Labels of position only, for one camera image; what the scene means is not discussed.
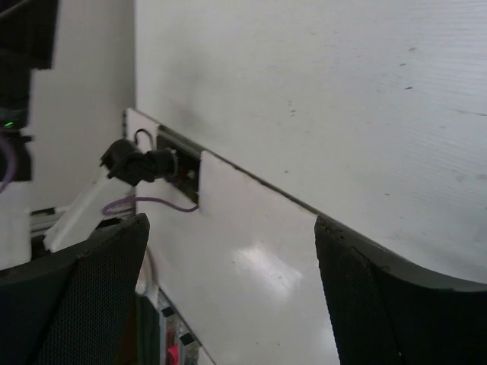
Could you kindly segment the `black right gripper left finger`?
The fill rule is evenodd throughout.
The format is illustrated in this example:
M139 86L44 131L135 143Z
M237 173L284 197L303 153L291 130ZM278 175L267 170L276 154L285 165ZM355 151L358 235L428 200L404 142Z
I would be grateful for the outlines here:
M3 364L112 364L145 255L145 214L1 272Z

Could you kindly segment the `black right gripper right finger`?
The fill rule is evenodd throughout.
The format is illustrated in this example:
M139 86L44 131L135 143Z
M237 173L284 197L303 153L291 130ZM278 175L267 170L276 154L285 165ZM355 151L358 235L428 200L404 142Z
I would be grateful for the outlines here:
M428 270L329 219L314 225L342 364L484 364L486 285Z

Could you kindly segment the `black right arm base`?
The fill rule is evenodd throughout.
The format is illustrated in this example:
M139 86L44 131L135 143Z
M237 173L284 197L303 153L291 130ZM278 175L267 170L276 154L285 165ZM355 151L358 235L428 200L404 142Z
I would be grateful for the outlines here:
M157 138L157 147L147 152L132 141L120 139L102 156L101 165L108 169L109 178L115 177L131 186L164 179L197 203L200 157L200 151L163 137Z

